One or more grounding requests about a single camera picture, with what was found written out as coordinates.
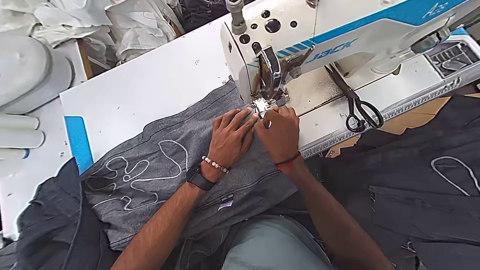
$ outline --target fabric label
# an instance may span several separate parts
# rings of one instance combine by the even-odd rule
[[[220,209],[222,209],[222,208],[230,207],[230,206],[232,206],[232,204],[233,204],[233,200],[228,201],[228,202],[224,202],[218,207],[218,211],[220,211]]]

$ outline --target white fabric pile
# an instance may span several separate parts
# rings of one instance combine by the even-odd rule
[[[0,0],[0,32],[52,47],[85,37],[89,56],[104,64],[131,60],[184,34],[181,16],[178,0]]]

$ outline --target red thread bracelet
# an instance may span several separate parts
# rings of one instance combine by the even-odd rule
[[[275,167],[276,167],[277,169],[280,169],[280,168],[285,167],[285,166],[287,166],[287,167],[290,168],[290,167],[292,166],[293,162],[296,161],[300,156],[301,156],[301,153],[300,153],[300,151],[299,151],[299,152],[298,152],[294,157],[292,157],[291,159],[288,159],[288,160],[286,160],[286,161],[282,161],[282,162],[279,162],[279,163],[275,163]]]

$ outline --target black wristband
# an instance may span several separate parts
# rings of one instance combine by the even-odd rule
[[[296,160],[299,156],[301,155],[300,151],[294,156],[292,157],[291,159],[288,159],[286,161],[282,161],[282,162],[279,162],[279,163],[275,163],[275,166],[280,166],[280,165],[283,165],[283,164],[286,164],[286,163],[289,163],[289,162],[292,162],[294,160]]]
[[[205,191],[209,191],[216,184],[210,182],[202,175],[202,167],[200,166],[200,164],[198,164],[198,166],[190,168],[187,171],[187,182],[194,184],[195,186]]]

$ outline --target forearm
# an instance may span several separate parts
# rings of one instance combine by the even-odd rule
[[[337,262],[353,269],[393,269],[378,245],[310,173],[302,159],[285,173],[297,185],[315,228]]]
[[[204,193],[193,184],[183,184],[141,228],[111,270],[160,269]]]

